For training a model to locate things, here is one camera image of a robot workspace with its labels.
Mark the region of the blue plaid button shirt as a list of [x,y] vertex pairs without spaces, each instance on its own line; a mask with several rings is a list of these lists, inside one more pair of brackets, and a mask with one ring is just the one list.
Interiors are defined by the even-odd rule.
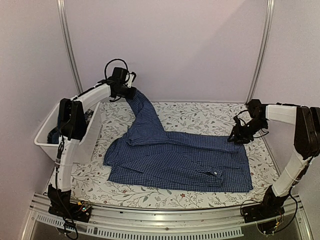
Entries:
[[247,193],[253,189],[245,147],[226,136],[166,131],[147,97],[128,104],[134,121],[111,143],[103,164],[109,180],[167,190]]

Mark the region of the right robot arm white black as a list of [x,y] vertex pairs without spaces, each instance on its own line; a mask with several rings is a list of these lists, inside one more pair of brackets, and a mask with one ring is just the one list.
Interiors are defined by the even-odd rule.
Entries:
[[252,99],[246,104],[246,112],[251,117],[249,122],[234,116],[235,125],[228,137],[229,142],[252,142],[257,132],[268,129],[269,121],[294,126],[294,149],[278,180],[268,187],[260,204],[253,209],[243,209],[244,216],[258,214],[262,218],[269,218],[283,207],[292,188],[306,174],[313,159],[320,154],[320,109],[286,103],[263,104],[259,99]]

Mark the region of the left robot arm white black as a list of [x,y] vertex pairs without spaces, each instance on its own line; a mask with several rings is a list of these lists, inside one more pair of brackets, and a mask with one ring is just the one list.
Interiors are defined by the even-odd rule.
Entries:
[[59,145],[57,148],[54,184],[48,185],[49,213],[70,218],[76,204],[71,203],[71,172],[73,158],[80,142],[87,133],[85,112],[101,100],[112,97],[112,102],[121,98],[132,99],[136,88],[132,87],[133,74],[125,81],[113,77],[99,81],[95,86],[73,97],[64,98],[59,104]]

